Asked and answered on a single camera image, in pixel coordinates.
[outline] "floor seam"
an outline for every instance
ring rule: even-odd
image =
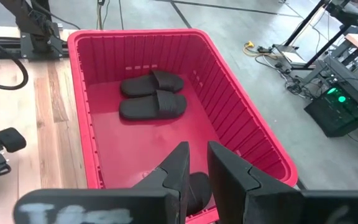
[[[179,10],[178,6],[174,3],[174,1],[169,1],[169,2],[171,2],[171,5],[172,5],[173,9],[177,12],[177,14],[179,15],[180,19],[187,26],[187,28],[192,28],[190,23],[187,21],[187,19],[183,15],[183,13],[181,13],[181,11]]]
[[[170,2],[177,3],[177,4],[187,4],[191,6],[201,6],[201,7],[214,7],[218,9],[227,9],[227,10],[233,10],[233,11],[243,11],[243,12],[255,12],[255,13],[261,13],[261,14],[269,14],[274,16],[287,16],[287,17],[296,17],[296,18],[302,18],[298,13],[296,15],[289,15],[289,14],[282,14],[282,13],[276,13],[276,12],[267,12],[267,11],[260,11],[255,9],[244,9],[239,7],[229,7],[229,6],[217,6],[212,4],[203,4],[203,3],[195,3],[195,2],[185,2],[185,1],[176,1],[176,0],[153,0],[153,1],[160,1],[160,2]]]

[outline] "green light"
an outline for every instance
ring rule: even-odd
[[[346,100],[346,97],[345,97],[345,96],[340,96],[340,97],[338,98],[338,101],[341,102],[341,103],[345,102],[345,100]]]
[[[336,88],[332,88],[332,89],[330,89],[330,90],[327,92],[327,94],[331,94],[331,93],[333,93],[335,90],[336,90]]]

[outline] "wooden floor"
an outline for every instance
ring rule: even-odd
[[[63,40],[73,31],[63,31]],[[0,27],[0,36],[18,37],[16,28]],[[28,84],[0,90],[0,130],[14,127],[27,140],[17,153],[5,153],[12,172],[0,177],[0,223],[13,223],[15,202],[40,188],[86,188],[70,62],[29,62]],[[16,85],[21,71],[0,60],[0,84]]]

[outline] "red plastic bin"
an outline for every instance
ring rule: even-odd
[[[208,173],[210,140],[296,184],[294,163],[203,31],[82,30],[69,36],[68,48],[89,188],[132,187],[181,141],[190,144],[190,172]],[[188,102],[185,114],[164,121],[121,120],[120,82],[154,68],[185,80],[179,92]],[[186,222],[217,219],[211,202]]]

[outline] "computer tower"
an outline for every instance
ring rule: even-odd
[[[341,137],[358,128],[358,91],[339,82],[313,100],[305,111],[327,137]]]

